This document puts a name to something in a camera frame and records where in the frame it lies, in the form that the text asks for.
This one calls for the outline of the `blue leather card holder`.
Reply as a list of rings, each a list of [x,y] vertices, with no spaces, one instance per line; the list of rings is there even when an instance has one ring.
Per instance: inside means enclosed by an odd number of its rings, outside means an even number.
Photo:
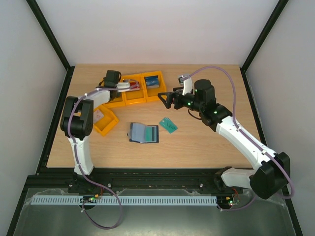
[[[130,130],[127,134],[130,142],[146,144],[145,143],[145,126],[142,123],[131,122]]]

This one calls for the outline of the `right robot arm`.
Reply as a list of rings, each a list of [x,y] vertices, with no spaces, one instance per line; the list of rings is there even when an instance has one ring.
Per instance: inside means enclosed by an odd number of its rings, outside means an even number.
[[[226,138],[249,161],[252,169],[227,167],[215,180],[215,188],[226,192],[231,187],[247,188],[262,199],[268,199],[287,185],[290,179],[290,158],[276,153],[247,131],[235,114],[217,102],[215,88],[209,80],[195,83],[191,79],[182,81],[182,88],[172,92],[161,92],[157,96],[166,108],[176,110],[186,107],[199,113],[199,119],[214,132]]]

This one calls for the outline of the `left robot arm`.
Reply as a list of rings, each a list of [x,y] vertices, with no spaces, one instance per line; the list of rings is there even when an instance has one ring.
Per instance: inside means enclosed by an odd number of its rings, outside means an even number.
[[[108,70],[103,81],[91,92],[80,97],[68,96],[60,122],[68,138],[75,162],[74,172],[90,175],[94,169],[90,153],[90,134],[95,128],[107,134],[118,122],[116,115],[104,105],[118,97],[121,73]]]

